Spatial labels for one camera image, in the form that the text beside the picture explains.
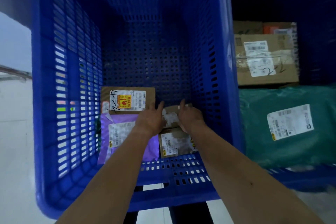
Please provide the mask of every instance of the purple mailer bag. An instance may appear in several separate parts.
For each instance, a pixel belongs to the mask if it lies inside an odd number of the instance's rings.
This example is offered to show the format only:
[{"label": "purple mailer bag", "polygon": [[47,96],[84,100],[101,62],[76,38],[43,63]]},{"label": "purple mailer bag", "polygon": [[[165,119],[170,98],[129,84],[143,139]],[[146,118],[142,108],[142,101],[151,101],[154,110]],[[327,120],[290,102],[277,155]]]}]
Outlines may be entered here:
[{"label": "purple mailer bag", "polygon": [[[103,113],[101,122],[101,147],[98,164],[105,164],[117,148],[123,143],[134,127],[137,114],[113,114]],[[158,135],[152,137],[143,154],[143,161],[157,160],[159,157]]]}]

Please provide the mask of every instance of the person's right arm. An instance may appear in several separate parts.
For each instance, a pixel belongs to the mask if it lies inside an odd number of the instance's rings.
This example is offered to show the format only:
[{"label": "person's right arm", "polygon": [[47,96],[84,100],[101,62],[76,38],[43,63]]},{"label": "person's right arm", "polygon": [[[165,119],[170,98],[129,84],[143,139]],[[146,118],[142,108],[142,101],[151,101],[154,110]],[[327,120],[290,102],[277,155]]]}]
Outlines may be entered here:
[{"label": "person's right arm", "polygon": [[235,224],[323,224],[289,189],[212,131],[200,110],[180,104],[190,134]]}]

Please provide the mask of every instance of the person's right hand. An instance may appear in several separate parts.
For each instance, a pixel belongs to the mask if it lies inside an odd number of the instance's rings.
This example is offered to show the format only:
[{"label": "person's right hand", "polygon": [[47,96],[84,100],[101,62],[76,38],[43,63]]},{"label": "person's right hand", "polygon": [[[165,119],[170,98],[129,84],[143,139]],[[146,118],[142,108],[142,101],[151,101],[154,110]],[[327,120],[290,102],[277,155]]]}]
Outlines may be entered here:
[{"label": "person's right hand", "polygon": [[202,112],[195,108],[186,106],[185,99],[182,99],[180,103],[180,112],[178,114],[180,127],[188,134],[191,133],[193,126],[204,125]]}]

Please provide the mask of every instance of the orange label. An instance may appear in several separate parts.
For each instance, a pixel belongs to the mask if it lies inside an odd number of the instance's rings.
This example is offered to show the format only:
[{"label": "orange label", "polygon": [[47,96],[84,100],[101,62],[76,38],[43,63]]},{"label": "orange label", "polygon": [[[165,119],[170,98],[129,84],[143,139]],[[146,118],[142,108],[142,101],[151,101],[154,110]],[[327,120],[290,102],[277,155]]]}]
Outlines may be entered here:
[{"label": "orange label", "polygon": [[132,95],[118,95],[119,108],[131,108]]}]

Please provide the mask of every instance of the person's left hand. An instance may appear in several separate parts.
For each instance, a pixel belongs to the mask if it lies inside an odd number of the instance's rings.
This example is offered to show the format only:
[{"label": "person's left hand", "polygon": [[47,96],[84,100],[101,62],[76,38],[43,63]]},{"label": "person's left hand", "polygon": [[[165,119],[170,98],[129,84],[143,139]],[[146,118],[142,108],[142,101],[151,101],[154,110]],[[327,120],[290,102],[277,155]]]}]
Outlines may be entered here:
[{"label": "person's left hand", "polygon": [[151,104],[149,109],[140,112],[133,131],[145,133],[149,138],[157,135],[163,129],[166,121],[162,119],[162,110],[165,102],[162,101],[157,109]]}]

